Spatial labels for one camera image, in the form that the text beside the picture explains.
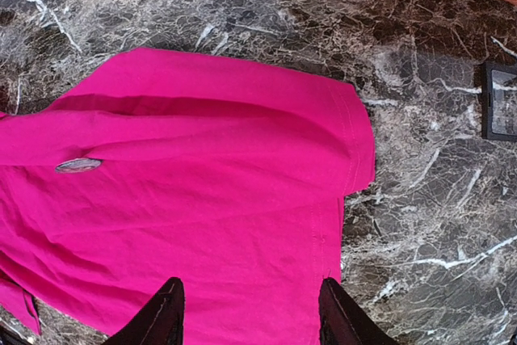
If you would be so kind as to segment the red t-shirt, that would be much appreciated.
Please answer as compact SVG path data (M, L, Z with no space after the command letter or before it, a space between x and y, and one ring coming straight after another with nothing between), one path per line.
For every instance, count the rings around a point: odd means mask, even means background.
M102 160L60 174L75 158ZM171 277L187 344L316 344L343 200L374 178L352 85L226 57L121 53L43 111L1 116L1 305L106 334Z

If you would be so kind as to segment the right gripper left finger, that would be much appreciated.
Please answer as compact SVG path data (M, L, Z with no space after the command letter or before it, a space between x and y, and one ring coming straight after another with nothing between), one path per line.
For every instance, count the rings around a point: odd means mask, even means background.
M182 345L185 292L180 278L172 277L140 311L103 345Z

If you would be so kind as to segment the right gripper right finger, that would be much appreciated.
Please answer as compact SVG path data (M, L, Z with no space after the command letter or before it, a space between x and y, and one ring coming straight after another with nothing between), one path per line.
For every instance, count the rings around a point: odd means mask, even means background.
M322 281L319 297L320 344L398 345L333 278Z

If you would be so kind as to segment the blue portrait round brooch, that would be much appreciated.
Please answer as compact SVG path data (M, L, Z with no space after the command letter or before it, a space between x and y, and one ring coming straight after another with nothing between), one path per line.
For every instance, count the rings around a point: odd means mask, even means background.
M94 158L75 158L57 165L55 171L60 174L77 174L95 170L102 165L103 161Z

